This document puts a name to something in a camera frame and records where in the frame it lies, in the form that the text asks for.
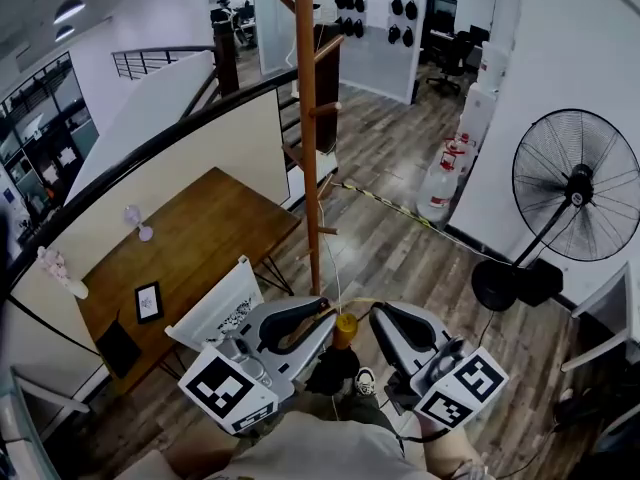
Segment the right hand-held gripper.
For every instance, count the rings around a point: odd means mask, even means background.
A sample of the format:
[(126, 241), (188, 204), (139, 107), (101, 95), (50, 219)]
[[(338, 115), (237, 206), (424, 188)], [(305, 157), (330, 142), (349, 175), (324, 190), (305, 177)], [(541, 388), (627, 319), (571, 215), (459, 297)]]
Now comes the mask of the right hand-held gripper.
[(411, 376), (414, 395), (405, 403), (439, 428), (464, 426), (509, 380), (485, 348), (474, 348), (460, 336), (451, 339), (443, 322), (422, 307), (376, 302), (369, 323), (384, 358), (399, 373), (415, 372), (413, 348), (442, 348)]

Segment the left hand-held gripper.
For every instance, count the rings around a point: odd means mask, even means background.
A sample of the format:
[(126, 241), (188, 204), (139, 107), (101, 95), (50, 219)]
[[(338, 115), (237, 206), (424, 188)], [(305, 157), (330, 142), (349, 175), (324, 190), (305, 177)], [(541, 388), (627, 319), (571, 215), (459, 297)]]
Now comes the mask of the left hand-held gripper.
[(254, 317), (227, 332), (217, 346), (205, 347), (179, 381), (180, 389), (228, 434), (247, 432), (294, 395), (292, 380), (333, 332), (336, 316), (324, 315), (297, 329), (329, 308), (321, 296), (257, 306)]

